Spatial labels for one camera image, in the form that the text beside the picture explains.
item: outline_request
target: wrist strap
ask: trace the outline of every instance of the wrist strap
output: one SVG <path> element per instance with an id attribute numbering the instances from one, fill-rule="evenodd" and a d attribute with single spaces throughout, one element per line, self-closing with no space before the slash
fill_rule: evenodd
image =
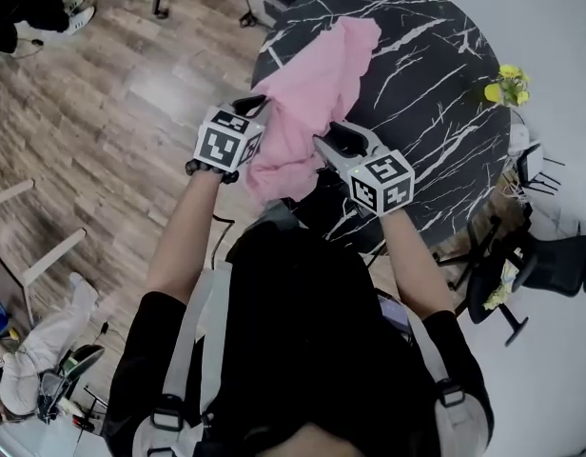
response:
<path id="1" fill-rule="evenodd" d="M 240 177 L 240 174 L 238 171 L 227 172 L 227 171 L 224 171 L 223 169 L 217 168 L 216 166 L 211 166 L 207 163 L 203 163 L 202 161 L 200 161 L 198 159 L 192 159 L 191 161 L 186 162 L 187 176 L 191 176 L 197 170 L 212 171 L 216 174 L 221 174 L 222 175 L 221 182 L 226 185 L 229 185 L 230 183 L 236 183 L 236 181 L 238 181 L 238 178 Z"/>

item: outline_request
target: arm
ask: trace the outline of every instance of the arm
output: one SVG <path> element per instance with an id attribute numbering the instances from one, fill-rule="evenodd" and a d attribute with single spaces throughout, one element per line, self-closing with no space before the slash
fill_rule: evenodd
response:
<path id="1" fill-rule="evenodd" d="M 146 279 L 147 291 L 159 291 L 187 304 L 205 265 L 208 234 L 221 174 L 198 170 L 173 211 Z"/>
<path id="2" fill-rule="evenodd" d="M 421 320 L 438 311 L 453 313 L 449 288 L 407 213 L 398 209 L 380 220 L 401 300 Z"/>

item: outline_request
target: black marble table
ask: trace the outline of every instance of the black marble table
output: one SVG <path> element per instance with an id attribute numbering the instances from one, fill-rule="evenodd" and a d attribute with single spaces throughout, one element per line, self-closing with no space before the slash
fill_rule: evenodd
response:
<path id="1" fill-rule="evenodd" d="M 509 110 L 483 87 L 498 60 L 473 21 L 449 0 L 298 0 L 260 51 L 253 85 L 286 64 L 340 16 L 381 28 L 361 96 L 347 120 L 399 149 L 416 172 L 407 212 L 430 246 L 462 229 L 494 188 L 506 158 Z M 328 169 L 300 203 L 285 200 L 310 229 L 359 252 L 380 248 L 380 222 L 362 216 Z"/>

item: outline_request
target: sneaker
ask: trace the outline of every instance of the sneaker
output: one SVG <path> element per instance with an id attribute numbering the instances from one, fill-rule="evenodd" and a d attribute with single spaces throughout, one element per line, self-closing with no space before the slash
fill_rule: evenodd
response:
<path id="1" fill-rule="evenodd" d="M 68 2 L 65 2 L 65 12 L 71 16 L 83 3 L 84 0 L 69 0 Z"/>
<path id="2" fill-rule="evenodd" d="M 68 29 L 65 30 L 65 34 L 73 35 L 90 21 L 92 15 L 94 15 L 94 7 L 88 7 L 77 15 L 70 17 L 68 20 Z"/>

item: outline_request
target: white chair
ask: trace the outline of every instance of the white chair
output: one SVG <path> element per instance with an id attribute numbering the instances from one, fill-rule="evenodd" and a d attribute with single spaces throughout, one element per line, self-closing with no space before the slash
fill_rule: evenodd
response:
<path id="1" fill-rule="evenodd" d="M 11 187 L 9 189 L 6 189 L 5 191 L 0 192 L 0 205 L 8 201 L 9 199 L 13 198 L 14 196 L 17 196 L 25 191 L 28 191 L 29 189 L 32 189 L 34 186 L 35 182 L 32 179 L 29 179 L 27 181 L 19 183 L 14 187 Z M 75 247 L 75 245 L 78 242 L 84 239 L 84 237 L 86 237 L 86 231 L 83 228 L 79 228 L 73 234 L 71 234 L 70 237 L 68 237 L 58 246 L 53 248 L 50 252 L 48 252 L 44 257 L 42 257 L 39 261 L 37 261 L 33 266 L 28 268 L 22 274 L 18 275 L 14 270 L 11 271 L 14 277 L 17 278 L 17 281 L 23 287 L 25 305 L 27 307 L 27 314 L 29 316 L 29 323 L 31 328 L 35 326 L 35 323 L 33 320 L 33 313 L 30 309 L 28 287 L 50 266 L 52 266 L 56 261 L 63 257 L 73 247 Z"/>

